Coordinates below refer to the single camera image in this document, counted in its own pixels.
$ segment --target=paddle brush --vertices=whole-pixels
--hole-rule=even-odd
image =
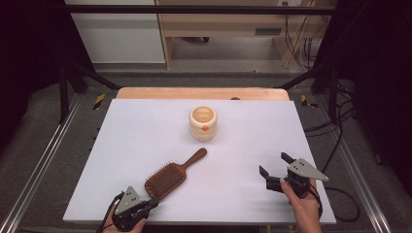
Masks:
[[[163,199],[186,179],[186,169],[195,161],[206,155],[207,150],[198,150],[186,163],[166,164],[163,168],[151,175],[145,182],[145,189],[152,198]]]

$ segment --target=white wall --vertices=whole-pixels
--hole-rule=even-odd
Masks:
[[[65,0],[66,4],[154,5],[153,0]],[[93,63],[164,63],[157,17],[72,14]]]

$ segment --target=human hand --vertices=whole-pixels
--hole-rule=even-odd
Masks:
[[[311,179],[311,189],[316,193],[316,181]],[[291,201],[294,218],[302,233],[322,232],[319,222],[318,200],[311,193],[300,199],[294,193],[292,187],[284,179],[281,179],[281,187]]]
[[[102,233],[117,233],[120,232],[116,226],[113,224],[112,221],[112,215],[113,212],[115,211],[116,206],[112,207],[112,210],[110,211],[106,222],[104,223],[104,228]],[[137,222],[137,224],[133,227],[133,229],[131,231],[129,231],[130,233],[141,233],[143,230],[143,227],[145,226],[146,223],[146,219],[142,218],[139,222]]]

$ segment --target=white cup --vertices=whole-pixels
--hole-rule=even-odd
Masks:
[[[213,139],[218,130],[217,126],[218,115],[211,107],[196,107],[189,114],[190,134],[201,142]]]

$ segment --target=white tabletop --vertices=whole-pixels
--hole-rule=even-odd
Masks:
[[[218,133],[206,143],[189,134],[189,112],[218,114]],[[283,193],[266,190],[258,166],[284,177],[281,152],[315,165],[292,101],[115,99],[106,115],[63,220],[99,222],[113,198],[132,185],[145,200],[146,178],[167,162],[208,153],[187,179],[150,213],[148,224],[269,224],[295,222]],[[323,184],[321,223],[335,223]]]

